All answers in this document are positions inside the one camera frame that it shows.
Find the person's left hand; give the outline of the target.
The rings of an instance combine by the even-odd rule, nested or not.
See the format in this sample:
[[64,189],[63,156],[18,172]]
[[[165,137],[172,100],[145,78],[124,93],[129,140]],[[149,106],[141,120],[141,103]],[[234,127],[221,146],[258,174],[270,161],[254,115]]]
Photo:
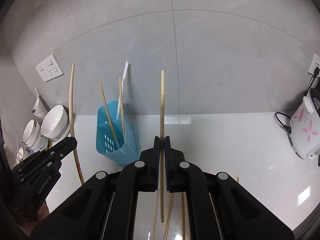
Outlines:
[[43,221],[45,220],[48,216],[50,215],[49,208],[47,206],[47,203],[44,202],[39,211],[37,212],[36,217],[33,220],[24,222],[17,220],[16,224],[18,227],[24,232],[24,234],[27,237],[31,236],[32,231]]

